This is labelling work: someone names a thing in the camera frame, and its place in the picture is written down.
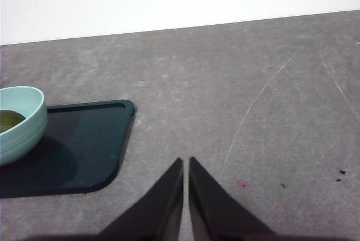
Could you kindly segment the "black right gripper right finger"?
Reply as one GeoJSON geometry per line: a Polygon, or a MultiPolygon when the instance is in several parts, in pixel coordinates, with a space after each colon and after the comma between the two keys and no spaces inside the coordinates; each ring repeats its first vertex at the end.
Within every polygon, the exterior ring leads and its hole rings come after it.
{"type": "Polygon", "coordinates": [[[347,240],[277,234],[233,199],[195,157],[189,159],[188,193],[210,240],[347,240]]]}

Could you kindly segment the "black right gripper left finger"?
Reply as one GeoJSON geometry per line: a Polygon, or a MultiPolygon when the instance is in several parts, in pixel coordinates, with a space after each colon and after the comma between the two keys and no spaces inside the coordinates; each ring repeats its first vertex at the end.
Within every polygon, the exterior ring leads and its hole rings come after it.
{"type": "Polygon", "coordinates": [[[98,234],[38,235],[26,240],[164,240],[183,197],[183,160],[176,159],[149,191],[98,234]]]}

